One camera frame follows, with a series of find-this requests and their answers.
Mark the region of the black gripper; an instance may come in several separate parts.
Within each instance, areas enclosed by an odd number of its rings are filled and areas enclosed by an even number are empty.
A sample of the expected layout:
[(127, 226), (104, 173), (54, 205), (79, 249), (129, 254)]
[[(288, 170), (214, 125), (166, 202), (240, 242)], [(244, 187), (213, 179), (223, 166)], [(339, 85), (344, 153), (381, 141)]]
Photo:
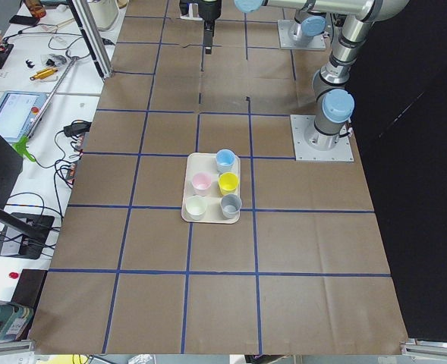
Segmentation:
[(180, 0), (182, 18), (191, 20), (204, 20), (203, 47), (206, 55), (212, 54), (215, 22), (221, 16), (221, 0)]

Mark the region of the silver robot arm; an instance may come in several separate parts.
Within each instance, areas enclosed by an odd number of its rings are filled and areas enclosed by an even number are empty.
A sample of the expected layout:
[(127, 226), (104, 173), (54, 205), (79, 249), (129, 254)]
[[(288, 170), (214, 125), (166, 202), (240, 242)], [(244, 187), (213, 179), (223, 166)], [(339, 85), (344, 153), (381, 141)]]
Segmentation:
[(366, 42), (375, 22), (399, 14), (407, 1), (235, 1), (243, 13), (263, 6), (294, 8), (302, 13), (329, 13), (346, 16), (338, 37), (332, 42), (328, 62), (313, 76), (313, 90), (318, 106), (314, 122), (304, 131), (307, 144), (320, 151), (333, 149), (341, 138), (340, 130), (354, 110), (354, 99), (344, 90), (350, 68)]
[(295, 42), (321, 35), (326, 28), (326, 13), (296, 10), (288, 35)]

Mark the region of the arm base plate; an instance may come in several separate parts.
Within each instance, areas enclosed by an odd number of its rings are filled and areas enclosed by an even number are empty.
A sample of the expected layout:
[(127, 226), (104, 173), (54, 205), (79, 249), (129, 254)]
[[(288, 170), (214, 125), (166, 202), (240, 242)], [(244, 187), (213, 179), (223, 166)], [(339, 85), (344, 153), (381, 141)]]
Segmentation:
[(290, 115), (294, 155), (298, 162), (353, 162), (349, 135), (343, 126), (335, 136), (321, 134), (314, 115)]
[(308, 36), (304, 32), (304, 22), (278, 20), (279, 47), (285, 50), (325, 51), (323, 33)]

